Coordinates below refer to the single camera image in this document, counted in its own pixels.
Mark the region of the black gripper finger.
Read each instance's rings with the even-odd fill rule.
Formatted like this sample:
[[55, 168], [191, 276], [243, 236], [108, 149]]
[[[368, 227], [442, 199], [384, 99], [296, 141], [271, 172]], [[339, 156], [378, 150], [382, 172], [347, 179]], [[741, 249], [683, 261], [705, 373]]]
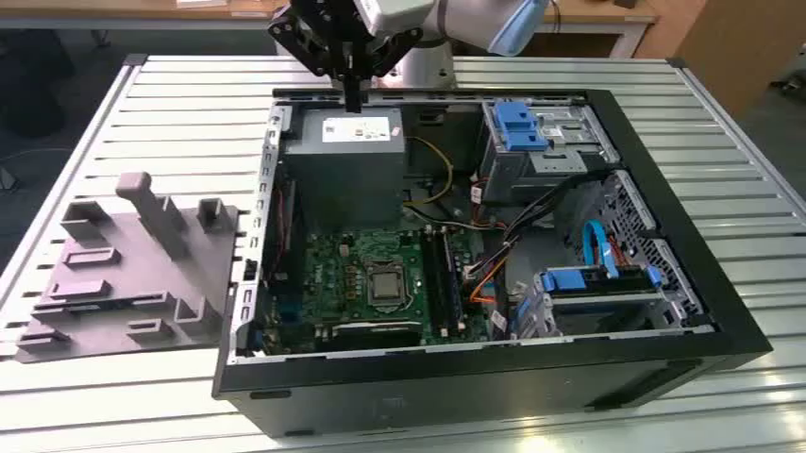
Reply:
[[268, 33], [280, 47], [296, 58], [315, 76], [327, 76], [344, 95], [346, 111], [352, 112], [352, 69], [346, 46], [322, 47], [295, 38], [296, 19], [291, 9], [280, 9], [268, 25]]
[[394, 34], [371, 49], [370, 40], [352, 43], [352, 112], [360, 113], [374, 77], [384, 76], [423, 37], [420, 27]]

